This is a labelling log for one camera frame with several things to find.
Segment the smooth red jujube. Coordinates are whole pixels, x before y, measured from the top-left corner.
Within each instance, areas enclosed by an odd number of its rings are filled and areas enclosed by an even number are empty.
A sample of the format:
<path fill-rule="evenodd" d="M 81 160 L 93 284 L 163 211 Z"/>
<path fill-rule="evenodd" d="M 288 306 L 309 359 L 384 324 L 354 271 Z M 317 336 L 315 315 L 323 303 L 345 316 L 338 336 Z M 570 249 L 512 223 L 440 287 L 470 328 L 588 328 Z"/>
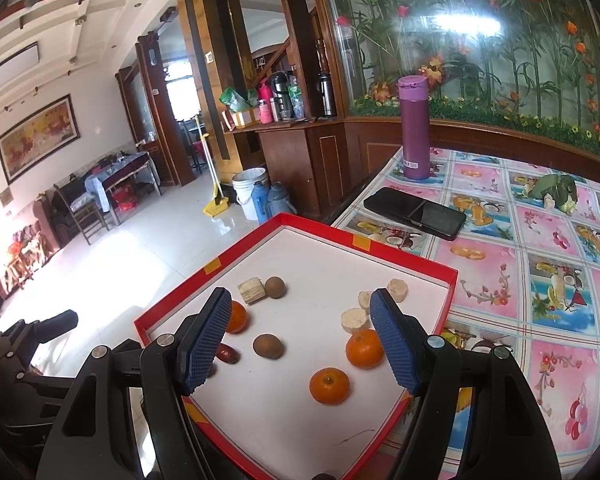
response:
<path fill-rule="evenodd" d="M 240 353 L 228 344 L 219 344 L 216 357 L 223 363 L 236 364 L 240 360 Z"/>

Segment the large orange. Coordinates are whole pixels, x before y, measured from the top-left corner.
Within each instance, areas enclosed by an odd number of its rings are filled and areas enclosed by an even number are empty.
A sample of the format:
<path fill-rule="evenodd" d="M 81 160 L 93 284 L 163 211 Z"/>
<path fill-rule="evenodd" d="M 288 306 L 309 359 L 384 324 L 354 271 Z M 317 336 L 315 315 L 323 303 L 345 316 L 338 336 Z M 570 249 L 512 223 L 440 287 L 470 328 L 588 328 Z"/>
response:
<path fill-rule="evenodd" d="M 361 370 L 378 366 L 385 356 L 376 330 L 360 330 L 346 344 L 346 357 L 351 365 Z"/>

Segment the beige sugarcane chunk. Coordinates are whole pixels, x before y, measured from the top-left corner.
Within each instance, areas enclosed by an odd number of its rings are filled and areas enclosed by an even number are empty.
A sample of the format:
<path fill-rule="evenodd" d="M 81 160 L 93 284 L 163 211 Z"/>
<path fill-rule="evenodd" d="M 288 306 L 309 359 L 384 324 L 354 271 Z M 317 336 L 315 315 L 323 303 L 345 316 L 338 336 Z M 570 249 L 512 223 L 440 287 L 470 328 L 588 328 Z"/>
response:
<path fill-rule="evenodd" d="M 245 304 L 255 304 L 268 296 L 260 278 L 248 278 L 237 285 L 237 290 Z"/>
<path fill-rule="evenodd" d="M 351 308 L 341 313 L 340 325 L 346 333 L 353 335 L 361 330 L 368 330 L 370 318 L 363 308 Z"/>
<path fill-rule="evenodd" d="M 397 304 L 400 304 L 408 294 L 408 285 L 406 281 L 400 278 L 392 278 L 388 281 L 387 290 L 392 299 Z"/>
<path fill-rule="evenodd" d="M 370 312 L 370 296 L 372 296 L 372 293 L 368 290 L 363 290 L 358 293 L 358 305 L 365 312 Z"/>

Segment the beige sugarcane chunk front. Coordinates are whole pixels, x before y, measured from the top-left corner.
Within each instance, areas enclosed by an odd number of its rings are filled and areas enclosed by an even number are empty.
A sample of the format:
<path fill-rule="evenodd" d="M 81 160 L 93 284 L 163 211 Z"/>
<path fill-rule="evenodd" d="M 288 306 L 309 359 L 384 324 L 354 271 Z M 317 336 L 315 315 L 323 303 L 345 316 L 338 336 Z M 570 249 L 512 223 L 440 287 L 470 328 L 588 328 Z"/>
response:
<path fill-rule="evenodd" d="M 361 330 L 368 330 L 370 318 L 363 308 L 351 308 L 341 313 L 340 325 L 346 333 L 353 335 Z"/>

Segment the brown longan front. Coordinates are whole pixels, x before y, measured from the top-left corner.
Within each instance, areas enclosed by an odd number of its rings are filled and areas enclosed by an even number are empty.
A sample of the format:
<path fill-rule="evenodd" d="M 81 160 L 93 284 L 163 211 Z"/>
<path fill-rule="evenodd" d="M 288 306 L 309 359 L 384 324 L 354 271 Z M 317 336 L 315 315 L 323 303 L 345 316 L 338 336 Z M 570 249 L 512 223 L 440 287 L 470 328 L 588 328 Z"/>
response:
<path fill-rule="evenodd" d="M 273 334 L 261 334 L 254 338 L 253 351 L 257 356 L 269 360 L 277 360 L 285 353 L 283 341 Z"/>

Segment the brown longan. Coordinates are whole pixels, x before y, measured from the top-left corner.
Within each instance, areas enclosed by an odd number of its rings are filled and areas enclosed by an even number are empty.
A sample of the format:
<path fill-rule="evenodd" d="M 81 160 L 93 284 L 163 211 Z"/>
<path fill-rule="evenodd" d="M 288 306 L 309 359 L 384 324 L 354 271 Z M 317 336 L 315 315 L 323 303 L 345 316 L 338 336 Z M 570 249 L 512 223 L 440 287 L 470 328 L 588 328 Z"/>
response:
<path fill-rule="evenodd" d="M 257 356 L 269 360 L 277 360 L 285 353 L 283 341 L 273 334 L 261 334 L 254 338 L 253 351 Z"/>
<path fill-rule="evenodd" d="M 282 298 L 287 292 L 286 283 L 279 276 L 268 278 L 264 283 L 264 289 L 266 294 L 273 299 Z"/>

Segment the brown longan back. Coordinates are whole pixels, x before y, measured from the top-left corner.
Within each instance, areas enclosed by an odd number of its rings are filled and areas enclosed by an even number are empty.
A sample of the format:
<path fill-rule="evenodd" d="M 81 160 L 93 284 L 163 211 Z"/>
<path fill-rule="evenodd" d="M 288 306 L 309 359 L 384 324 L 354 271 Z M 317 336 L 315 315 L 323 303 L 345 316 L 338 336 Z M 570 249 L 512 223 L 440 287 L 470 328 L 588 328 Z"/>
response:
<path fill-rule="evenodd" d="M 282 298 L 287 292 L 286 283 L 279 276 L 268 278 L 264 283 L 264 289 L 266 294 L 273 299 Z"/>

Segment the small orange tangerine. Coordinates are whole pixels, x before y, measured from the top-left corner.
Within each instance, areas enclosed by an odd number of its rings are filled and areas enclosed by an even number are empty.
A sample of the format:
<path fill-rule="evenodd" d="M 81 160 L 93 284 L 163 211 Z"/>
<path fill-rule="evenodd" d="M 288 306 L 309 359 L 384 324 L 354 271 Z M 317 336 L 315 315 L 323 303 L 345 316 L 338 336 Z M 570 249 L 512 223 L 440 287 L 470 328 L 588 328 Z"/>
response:
<path fill-rule="evenodd" d="M 238 301 L 232 301 L 232 310 L 230 311 L 230 322 L 226 326 L 226 332 L 229 334 L 241 333 L 249 323 L 249 313 L 246 308 Z"/>

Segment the dark red wrinkled date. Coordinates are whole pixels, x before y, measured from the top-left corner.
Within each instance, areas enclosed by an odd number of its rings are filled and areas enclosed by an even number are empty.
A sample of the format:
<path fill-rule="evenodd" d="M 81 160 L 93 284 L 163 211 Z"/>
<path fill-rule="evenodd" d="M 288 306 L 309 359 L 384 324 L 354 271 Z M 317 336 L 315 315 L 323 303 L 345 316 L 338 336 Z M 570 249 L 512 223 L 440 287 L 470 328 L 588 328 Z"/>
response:
<path fill-rule="evenodd" d="M 331 474 L 324 474 L 323 472 L 322 474 L 317 474 L 311 480 L 336 480 L 336 478 Z"/>

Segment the fruit pattern tablecloth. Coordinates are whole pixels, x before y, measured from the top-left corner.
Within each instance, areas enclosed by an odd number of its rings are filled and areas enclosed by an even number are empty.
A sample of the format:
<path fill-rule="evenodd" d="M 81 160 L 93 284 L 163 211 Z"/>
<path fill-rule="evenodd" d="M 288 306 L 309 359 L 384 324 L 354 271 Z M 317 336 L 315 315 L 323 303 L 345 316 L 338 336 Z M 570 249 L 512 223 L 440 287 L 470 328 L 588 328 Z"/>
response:
<path fill-rule="evenodd" d="M 339 229 L 456 270 L 443 329 L 455 347 L 513 353 L 572 478 L 600 444 L 600 183 L 576 177 L 577 203 L 550 208 L 530 196 L 543 166 L 489 155 L 431 153 L 430 175 L 404 176 L 399 156 L 353 195 Z M 447 242 L 365 207 L 395 188 L 462 212 Z"/>

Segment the wooden chair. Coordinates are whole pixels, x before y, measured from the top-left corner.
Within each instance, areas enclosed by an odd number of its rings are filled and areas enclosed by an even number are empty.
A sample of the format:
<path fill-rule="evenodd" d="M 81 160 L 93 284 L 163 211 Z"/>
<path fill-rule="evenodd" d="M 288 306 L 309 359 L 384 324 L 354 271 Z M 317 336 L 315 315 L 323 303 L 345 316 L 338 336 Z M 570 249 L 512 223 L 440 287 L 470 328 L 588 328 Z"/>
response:
<path fill-rule="evenodd" d="M 101 229 L 105 229 L 106 231 L 109 230 L 104 215 L 98 208 L 96 200 L 89 192 L 81 194 L 70 202 L 66 194 L 61 191 L 61 188 L 57 184 L 54 185 L 54 188 L 56 194 L 67 207 L 68 213 L 88 246 L 91 246 L 91 238 L 98 231 Z"/>

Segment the small beige chunk by leaf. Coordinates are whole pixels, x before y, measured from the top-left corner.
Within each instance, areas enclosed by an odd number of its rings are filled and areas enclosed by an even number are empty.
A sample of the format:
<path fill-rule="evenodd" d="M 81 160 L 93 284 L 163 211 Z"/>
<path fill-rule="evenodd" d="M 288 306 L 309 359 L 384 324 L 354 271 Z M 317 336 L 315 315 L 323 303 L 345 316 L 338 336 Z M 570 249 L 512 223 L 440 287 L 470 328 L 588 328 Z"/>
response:
<path fill-rule="evenodd" d="M 556 207 L 555 200 L 550 194 L 546 194 L 543 198 L 543 207 L 545 209 L 554 209 Z"/>

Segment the purple thermos bottle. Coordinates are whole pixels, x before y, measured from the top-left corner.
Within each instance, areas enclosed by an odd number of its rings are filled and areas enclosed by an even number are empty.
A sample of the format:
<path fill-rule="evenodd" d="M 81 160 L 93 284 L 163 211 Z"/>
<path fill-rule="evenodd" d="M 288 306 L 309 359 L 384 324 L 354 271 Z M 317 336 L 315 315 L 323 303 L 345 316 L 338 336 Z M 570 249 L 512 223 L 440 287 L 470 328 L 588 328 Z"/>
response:
<path fill-rule="evenodd" d="M 422 75 L 398 80 L 404 176 L 425 180 L 430 174 L 428 81 Z"/>

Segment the pink bottle on shelf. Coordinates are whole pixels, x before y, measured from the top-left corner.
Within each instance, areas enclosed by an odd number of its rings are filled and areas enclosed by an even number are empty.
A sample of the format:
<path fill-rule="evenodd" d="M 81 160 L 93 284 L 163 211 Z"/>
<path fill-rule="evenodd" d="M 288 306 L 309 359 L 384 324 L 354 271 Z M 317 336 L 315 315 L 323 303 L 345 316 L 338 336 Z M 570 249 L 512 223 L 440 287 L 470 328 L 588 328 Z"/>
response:
<path fill-rule="evenodd" d="M 259 110 L 260 110 L 260 122 L 263 125 L 274 122 L 272 112 L 272 99 L 273 92 L 265 80 L 261 80 L 258 85 L 258 98 L 259 98 Z"/>

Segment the black thermos flask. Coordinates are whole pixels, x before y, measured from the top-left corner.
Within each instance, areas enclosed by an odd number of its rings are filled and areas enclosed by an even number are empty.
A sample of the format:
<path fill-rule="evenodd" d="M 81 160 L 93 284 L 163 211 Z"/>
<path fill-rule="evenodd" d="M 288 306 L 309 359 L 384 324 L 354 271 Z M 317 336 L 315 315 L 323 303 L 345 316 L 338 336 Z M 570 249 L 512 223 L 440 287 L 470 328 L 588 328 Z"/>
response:
<path fill-rule="evenodd" d="M 336 117 L 337 109 L 334 90 L 332 90 L 332 78 L 329 73 L 318 74 L 318 90 L 320 90 L 325 117 Z"/>

